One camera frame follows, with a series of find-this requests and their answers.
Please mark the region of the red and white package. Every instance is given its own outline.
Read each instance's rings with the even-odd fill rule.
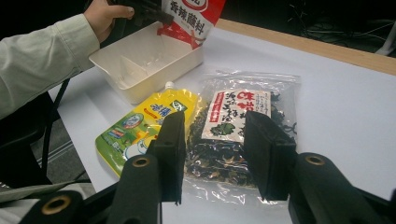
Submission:
[[[164,12],[174,16],[171,25],[164,24],[158,35],[168,35],[201,46],[210,29],[216,25],[225,0],[169,0]]]

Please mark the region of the black chair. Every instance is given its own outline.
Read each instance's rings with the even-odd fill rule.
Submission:
[[[1,21],[12,21],[9,29],[0,31],[0,39],[30,33],[45,28],[83,12],[84,0],[10,2],[0,10]],[[19,13],[5,13],[7,8],[17,8]],[[47,177],[47,162],[52,122],[59,118],[57,105],[62,98],[68,79],[61,87],[55,102],[47,92],[37,96],[13,114],[0,120],[0,182],[21,188],[51,184]],[[39,166],[31,144],[44,137],[42,167]]]

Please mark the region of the floor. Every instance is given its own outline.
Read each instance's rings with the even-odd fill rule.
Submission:
[[[396,14],[391,0],[370,4],[364,0],[227,0],[221,17],[375,53],[384,45]],[[396,57],[396,50],[389,57]]]
[[[289,24],[285,26],[285,22],[283,21],[279,26],[276,26],[276,24],[263,24],[257,20],[248,20],[246,18],[242,20],[241,18],[243,18],[244,15],[239,11],[239,6],[234,5],[226,7],[227,8],[225,8],[221,16],[224,19],[242,21],[264,28],[271,28],[293,35],[300,35],[368,52],[376,52],[382,47],[392,24],[395,22],[395,20],[390,19],[371,20],[360,25],[351,32],[350,29],[347,31],[345,27],[340,25],[340,22],[336,22],[332,18],[326,16],[320,16],[316,18],[315,21],[310,22],[310,25],[307,25],[308,23],[304,25],[299,23],[297,26],[299,28],[297,29],[296,27],[290,28]],[[396,50],[393,51],[389,57],[396,58]],[[32,145],[38,162],[41,160],[42,145],[42,141]],[[52,128],[48,176],[53,183],[72,179],[89,179],[61,119],[56,121]]]

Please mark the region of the plastic bag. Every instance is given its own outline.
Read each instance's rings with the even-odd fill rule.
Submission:
[[[224,4],[225,0],[168,0],[164,11],[174,20],[171,25],[164,24],[158,34],[187,42],[196,49],[216,25]]]
[[[267,114],[297,140],[296,76],[218,72],[203,81],[187,139],[186,176],[257,188],[243,158],[244,114]]]
[[[185,89],[175,90],[172,82],[166,83],[164,92],[152,93],[95,139],[99,154],[120,176],[126,160],[146,153],[151,140],[157,138],[167,115],[184,111],[188,128],[197,99],[197,94]]]

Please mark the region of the red label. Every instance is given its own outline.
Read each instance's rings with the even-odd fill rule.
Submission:
[[[186,7],[189,7],[196,11],[202,11],[207,8],[206,0],[182,0]]]
[[[212,113],[210,114],[209,122],[218,122],[221,110],[221,104],[224,99],[224,92],[219,92],[213,104]]]

